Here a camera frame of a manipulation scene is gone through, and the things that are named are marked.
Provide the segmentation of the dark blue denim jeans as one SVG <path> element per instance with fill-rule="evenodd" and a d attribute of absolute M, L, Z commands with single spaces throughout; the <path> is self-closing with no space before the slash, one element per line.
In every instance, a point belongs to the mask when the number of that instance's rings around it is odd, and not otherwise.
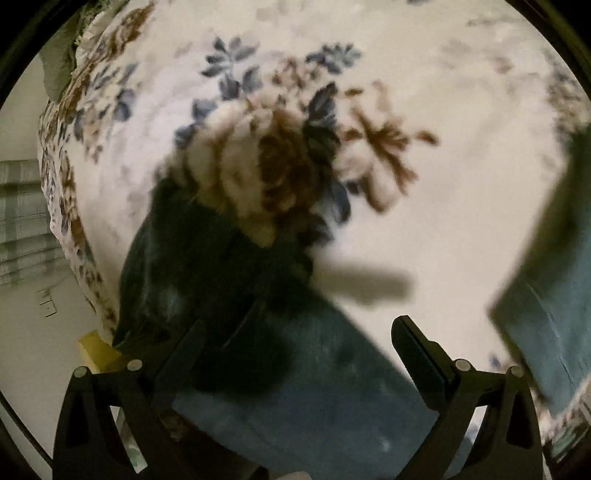
<path fill-rule="evenodd" d="M 127 254 L 112 343 L 159 367 L 179 414 L 277 473 L 393 478 L 436 422 L 293 246 L 257 246 L 170 178 Z"/>

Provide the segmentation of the plaid grey green curtain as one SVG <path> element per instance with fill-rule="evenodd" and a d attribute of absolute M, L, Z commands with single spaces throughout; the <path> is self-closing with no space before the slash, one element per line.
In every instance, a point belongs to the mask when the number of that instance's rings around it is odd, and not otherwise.
<path fill-rule="evenodd" d="M 52 275 L 67 267 L 50 231 L 35 160 L 1 163 L 1 287 Z"/>

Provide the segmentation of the floral white bed blanket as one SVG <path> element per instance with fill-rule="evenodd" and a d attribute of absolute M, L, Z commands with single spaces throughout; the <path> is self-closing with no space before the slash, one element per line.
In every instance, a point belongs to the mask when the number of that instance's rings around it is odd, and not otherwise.
<path fill-rule="evenodd" d="M 509 355 L 482 307 L 516 268 L 590 102 L 503 1 L 111 1 L 38 130 L 50 228 L 101 339 L 170 178 L 297 273 L 412 384 L 388 317 Z"/>

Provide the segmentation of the folded teal blue garment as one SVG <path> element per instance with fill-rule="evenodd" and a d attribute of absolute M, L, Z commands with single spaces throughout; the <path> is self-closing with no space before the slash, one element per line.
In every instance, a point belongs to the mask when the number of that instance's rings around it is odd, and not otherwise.
<path fill-rule="evenodd" d="M 524 263 L 491 310 L 554 416 L 590 376 L 590 131 L 573 134 L 566 153 Z"/>

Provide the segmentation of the dark green garment pile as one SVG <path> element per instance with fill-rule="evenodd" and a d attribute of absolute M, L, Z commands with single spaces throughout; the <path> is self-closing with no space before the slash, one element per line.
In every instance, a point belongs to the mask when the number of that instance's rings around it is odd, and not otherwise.
<path fill-rule="evenodd" d="M 43 84 L 47 97 L 58 102 L 71 80 L 76 65 L 75 42 L 84 30 L 85 18 L 91 10 L 86 3 L 70 17 L 45 43 L 39 52 L 43 68 Z"/>

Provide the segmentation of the yellow cardboard box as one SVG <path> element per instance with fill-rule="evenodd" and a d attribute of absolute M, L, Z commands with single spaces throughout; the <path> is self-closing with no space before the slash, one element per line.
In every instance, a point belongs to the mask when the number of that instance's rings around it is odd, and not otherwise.
<path fill-rule="evenodd" d="M 78 339 L 83 364 L 93 374 L 111 373 L 121 369 L 121 354 L 105 343 L 97 331 L 91 331 Z"/>

